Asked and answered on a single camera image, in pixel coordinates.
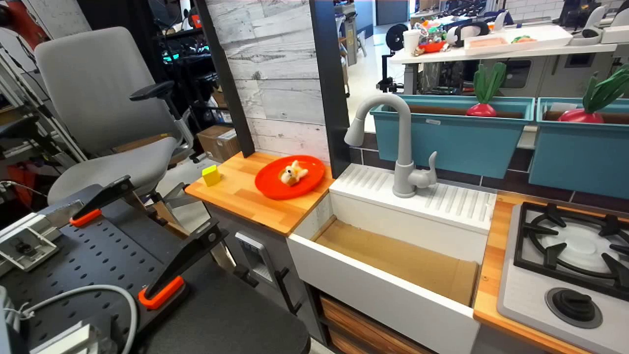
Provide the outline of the grey faucet spout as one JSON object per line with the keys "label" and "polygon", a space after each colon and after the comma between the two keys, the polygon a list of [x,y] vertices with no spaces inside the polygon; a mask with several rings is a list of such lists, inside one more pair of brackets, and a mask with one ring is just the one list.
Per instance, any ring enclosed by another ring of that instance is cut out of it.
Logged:
{"label": "grey faucet spout", "polygon": [[399,199],[411,199],[419,192],[437,186],[437,152],[429,156],[429,168],[417,170],[413,152],[411,152],[411,109],[409,105],[392,93],[376,93],[368,97],[356,111],[356,117],[344,137],[344,142],[350,148],[360,148],[364,142],[366,117],[372,107],[390,107],[398,113],[399,123],[399,142],[398,142],[398,160],[394,172],[394,196]]}

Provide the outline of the small toy food piece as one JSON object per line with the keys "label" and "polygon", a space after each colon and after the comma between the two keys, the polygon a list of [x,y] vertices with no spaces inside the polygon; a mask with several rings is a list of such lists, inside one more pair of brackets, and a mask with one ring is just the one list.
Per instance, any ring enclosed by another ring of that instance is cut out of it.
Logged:
{"label": "small toy food piece", "polygon": [[285,186],[297,186],[301,180],[305,180],[309,176],[309,172],[299,164],[299,162],[293,162],[289,164],[284,174],[282,174],[282,182]]}

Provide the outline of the wooden countertop left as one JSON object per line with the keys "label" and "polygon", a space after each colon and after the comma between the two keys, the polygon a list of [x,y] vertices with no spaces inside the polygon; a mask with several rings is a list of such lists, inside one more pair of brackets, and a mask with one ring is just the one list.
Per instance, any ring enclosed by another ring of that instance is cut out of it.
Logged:
{"label": "wooden countertop left", "polygon": [[[282,182],[291,164],[307,170],[297,186]],[[236,154],[219,166],[219,174],[219,184],[207,186],[199,178],[185,194],[209,207],[268,227],[282,237],[289,237],[333,186],[331,168],[313,156],[252,154],[244,158]]]}

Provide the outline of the cardboard box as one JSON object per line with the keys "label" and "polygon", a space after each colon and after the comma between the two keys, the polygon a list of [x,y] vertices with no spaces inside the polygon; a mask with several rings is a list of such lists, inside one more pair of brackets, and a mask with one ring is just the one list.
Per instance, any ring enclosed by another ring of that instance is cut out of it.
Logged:
{"label": "cardboard box", "polygon": [[215,162],[227,162],[240,152],[238,135],[232,127],[211,127],[199,133],[197,140]]}

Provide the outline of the yellow block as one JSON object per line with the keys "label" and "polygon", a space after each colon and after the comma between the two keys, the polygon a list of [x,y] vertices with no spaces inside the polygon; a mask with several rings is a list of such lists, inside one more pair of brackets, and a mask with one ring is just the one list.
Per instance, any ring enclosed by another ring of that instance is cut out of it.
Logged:
{"label": "yellow block", "polygon": [[213,188],[221,182],[221,172],[217,166],[209,166],[203,170],[201,178],[207,188]]}

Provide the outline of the white farmhouse sink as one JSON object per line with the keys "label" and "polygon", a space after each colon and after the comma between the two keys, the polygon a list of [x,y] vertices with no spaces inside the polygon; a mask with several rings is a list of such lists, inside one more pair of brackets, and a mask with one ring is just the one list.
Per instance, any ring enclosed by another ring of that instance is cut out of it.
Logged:
{"label": "white farmhouse sink", "polygon": [[498,198],[441,184],[411,199],[350,166],[289,237],[299,278],[439,354],[470,354],[478,268]]}

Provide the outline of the wooden drawer front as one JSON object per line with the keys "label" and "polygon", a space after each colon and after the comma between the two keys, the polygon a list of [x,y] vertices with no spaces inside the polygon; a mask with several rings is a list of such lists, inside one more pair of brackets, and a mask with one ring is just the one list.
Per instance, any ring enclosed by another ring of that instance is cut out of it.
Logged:
{"label": "wooden drawer front", "polygon": [[433,354],[331,298],[321,300],[321,312],[321,321],[339,354]]}

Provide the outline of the teal planter box left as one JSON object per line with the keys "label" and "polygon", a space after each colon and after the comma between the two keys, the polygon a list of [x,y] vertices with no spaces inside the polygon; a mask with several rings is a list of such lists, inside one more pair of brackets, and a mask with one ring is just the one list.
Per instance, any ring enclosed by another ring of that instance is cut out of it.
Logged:
{"label": "teal planter box left", "polygon": [[474,97],[403,95],[411,109],[411,158],[425,168],[437,152],[437,168],[455,174],[502,180],[508,174],[523,129],[535,119],[531,97],[498,97],[494,117],[468,117]]}

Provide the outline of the white cup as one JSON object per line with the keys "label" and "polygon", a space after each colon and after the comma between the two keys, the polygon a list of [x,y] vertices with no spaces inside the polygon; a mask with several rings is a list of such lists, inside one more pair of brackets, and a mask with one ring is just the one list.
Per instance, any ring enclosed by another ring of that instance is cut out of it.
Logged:
{"label": "white cup", "polygon": [[403,52],[409,56],[409,58],[415,58],[417,56],[417,46],[421,42],[421,36],[423,32],[421,30],[407,30],[403,34]]}

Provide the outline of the toy radish left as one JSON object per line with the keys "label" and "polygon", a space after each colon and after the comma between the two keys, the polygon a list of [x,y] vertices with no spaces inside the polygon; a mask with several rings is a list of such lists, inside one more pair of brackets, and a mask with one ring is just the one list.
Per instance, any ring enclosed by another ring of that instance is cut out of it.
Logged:
{"label": "toy radish left", "polygon": [[492,107],[494,97],[504,87],[508,74],[506,64],[486,66],[480,64],[474,74],[474,97],[476,105],[466,111],[468,117],[494,117],[496,109]]}

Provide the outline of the toy radish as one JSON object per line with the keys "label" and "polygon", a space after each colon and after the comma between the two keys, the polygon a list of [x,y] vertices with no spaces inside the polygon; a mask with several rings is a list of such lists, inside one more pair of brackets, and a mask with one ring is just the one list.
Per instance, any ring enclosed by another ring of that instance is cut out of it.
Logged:
{"label": "toy radish", "polygon": [[508,74],[506,64],[486,66],[480,64],[474,74],[474,97],[476,105],[466,111],[468,117],[494,117],[496,109],[492,107],[494,97],[504,87]]}
{"label": "toy radish", "polygon": [[606,80],[592,78],[582,97],[580,109],[565,111],[559,121],[561,123],[584,123],[584,125],[602,125],[604,119],[600,111],[604,111],[614,101],[622,99],[629,91],[629,68],[622,68],[614,72]]}

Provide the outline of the black perforated board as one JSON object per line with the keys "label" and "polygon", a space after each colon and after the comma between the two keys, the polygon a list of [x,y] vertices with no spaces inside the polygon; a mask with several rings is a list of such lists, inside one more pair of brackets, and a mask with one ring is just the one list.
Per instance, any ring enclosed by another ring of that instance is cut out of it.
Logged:
{"label": "black perforated board", "polygon": [[95,223],[57,229],[44,215],[2,241],[2,258],[20,262],[46,257],[32,270],[12,266],[2,288],[16,312],[32,310],[18,325],[26,347],[36,351],[75,325],[91,325],[103,351],[124,353],[130,339],[168,319],[193,300],[193,284],[160,312],[148,312],[138,292],[158,280],[185,247],[156,221],[122,205],[109,207]]}

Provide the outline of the white background table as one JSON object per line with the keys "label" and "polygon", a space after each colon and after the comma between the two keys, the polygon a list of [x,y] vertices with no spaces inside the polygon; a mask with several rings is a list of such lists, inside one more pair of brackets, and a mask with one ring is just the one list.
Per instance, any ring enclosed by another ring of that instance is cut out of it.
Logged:
{"label": "white background table", "polygon": [[498,30],[490,36],[470,38],[462,48],[441,54],[394,58],[405,68],[405,91],[417,91],[417,74],[435,64],[460,62],[529,62],[525,83],[506,89],[510,97],[580,97],[594,74],[608,76],[618,44],[600,38],[574,38],[561,26],[533,26]]}

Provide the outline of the teal planter box right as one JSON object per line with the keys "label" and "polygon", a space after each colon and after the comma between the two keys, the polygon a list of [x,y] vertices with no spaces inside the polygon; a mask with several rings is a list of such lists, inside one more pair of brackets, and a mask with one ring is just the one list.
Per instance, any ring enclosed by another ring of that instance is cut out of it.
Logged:
{"label": "teal planter box right", "polygon": [[578,194],[629,199],[629,101],[606,107],[602,125],[559,123],[580,101],[541,97],[529,184]]}

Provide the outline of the black stove knob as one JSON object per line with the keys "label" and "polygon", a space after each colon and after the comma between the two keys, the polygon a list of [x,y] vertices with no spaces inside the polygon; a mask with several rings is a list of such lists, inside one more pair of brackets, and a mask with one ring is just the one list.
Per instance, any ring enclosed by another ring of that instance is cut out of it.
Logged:
{"label": "black stove knob", "polygon": [[590,296],[567,288],[553,288],[545,296],[553,316],[578,329],[598,329],[604,323],[600,308]]}

